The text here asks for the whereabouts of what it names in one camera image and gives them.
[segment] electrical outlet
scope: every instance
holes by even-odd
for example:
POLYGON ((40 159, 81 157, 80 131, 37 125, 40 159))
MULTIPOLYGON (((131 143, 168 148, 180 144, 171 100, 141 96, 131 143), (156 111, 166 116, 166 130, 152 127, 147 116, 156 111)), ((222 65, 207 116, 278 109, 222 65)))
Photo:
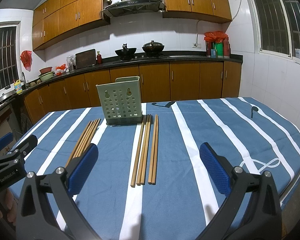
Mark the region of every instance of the electrical outlet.
POLYGON ((198 44, 192 43, 192 47, 196 48, 196 49, 201 49, 201 43, 198 43, 198 44))

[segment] range hood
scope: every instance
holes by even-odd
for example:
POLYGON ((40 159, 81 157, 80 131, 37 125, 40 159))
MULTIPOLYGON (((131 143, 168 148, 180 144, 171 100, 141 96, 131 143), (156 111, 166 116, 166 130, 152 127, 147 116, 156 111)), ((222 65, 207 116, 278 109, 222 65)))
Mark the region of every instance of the range hood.
POLYGON ((162 3, 162 0, 122 0, 107 6, 102 11, 109 17, 118 17, 128 14, 157 12, 164 8, 165 4, 162 3))

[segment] blue striped tablecloth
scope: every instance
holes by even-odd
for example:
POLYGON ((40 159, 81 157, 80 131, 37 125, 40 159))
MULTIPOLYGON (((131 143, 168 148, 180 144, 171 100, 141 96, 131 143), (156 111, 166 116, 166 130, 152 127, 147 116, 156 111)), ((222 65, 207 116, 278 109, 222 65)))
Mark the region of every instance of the blue striped tablecloth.
MULTIPOLYGON (((195 239, 225 199, 199 158, 203 142, 247 172, 270 170, 282 203, 300 177, 300 131, 252 98, 179 101, 169 108, 143 103, 142 111, 159 115, 155 186, 130 187, 141 125, 107 126, 101 107, 49 113, 22 138, 30 134, 38 138, 38 146, 26 157, 26 170, 48 174, 65 165, 88 121, 102 119, 92 140, 98 145, 99 159, 74 196, 102 239, 195 239), (251 119, 253 105, 259 111, 251 119)), ((22 184, 23 180, 11 186, 16 196, 22 184)), ((49 200, 64 230, 66 224, 51 194, 49 200)), ((246 194, 234 226, 248 200, 246 194)))

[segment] keyhole-shaped hole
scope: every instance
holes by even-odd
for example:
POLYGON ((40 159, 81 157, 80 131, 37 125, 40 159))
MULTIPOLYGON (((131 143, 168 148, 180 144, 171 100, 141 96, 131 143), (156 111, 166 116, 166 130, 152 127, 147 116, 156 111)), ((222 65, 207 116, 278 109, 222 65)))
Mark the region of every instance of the keyhole-shaped hole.
POLYGON ((109 98, 109 97, 110 97, 110 95, 109 95, 108 91, 105 91, 105 98, 109 98))
POLYGON ((127 89, 127 96, 130 97, 132 95, 132 92, 130 90, 130 88, 127 89))

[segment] bundle of chopsticks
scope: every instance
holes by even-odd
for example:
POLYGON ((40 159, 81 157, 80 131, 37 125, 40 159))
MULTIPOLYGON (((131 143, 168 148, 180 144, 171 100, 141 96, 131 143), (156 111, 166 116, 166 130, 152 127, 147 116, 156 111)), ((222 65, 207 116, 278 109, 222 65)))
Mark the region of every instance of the bundle of chopsticks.
POLYGON ((73 151, 66 163, 66 166, 73 158, 80 157, 82 153, 85 151, 85 149, 90 145, 90 142, 94 136, 94 133, 98 128, 100 121, 101 121, 100 118, 94 121, 89 121, 86 128, 83 130, 82 134, 80 135, 76 145, 74 146, 73 151))
MULTIPOLYGON (((136 158, 134 161, 134 167, 132 172, 131 178, 131 187, 136 186, 136 179, 137 185, 144 185, 146 181, 146 167, 147 167, 147 159, 148 159, 148 147, 149 147, 149 137, 150 137, 150 127, 151 127, 151 115, 144 115, 141 130, 139 135, 139 142, 136 152, 136 158), (145 128, 145 135, 143 138, 143 144, 141 149, 141 142, 142 142, 142 135, 143 129, 145 128), (140 149, 141 149, 141 157, 138 169, 138 162, 140 156, 140 149)), ((149 168, 149 178, 148 183, 155 185, 156 178, 157 178, 157 163, 158 163, 158 135, 159 135, 159 117, 156 114, 154 119, 154 129, 153 129, 153 137, 152 137, 152 149, 151 149, 151 157, 150 157, 150 168, 149 168)))

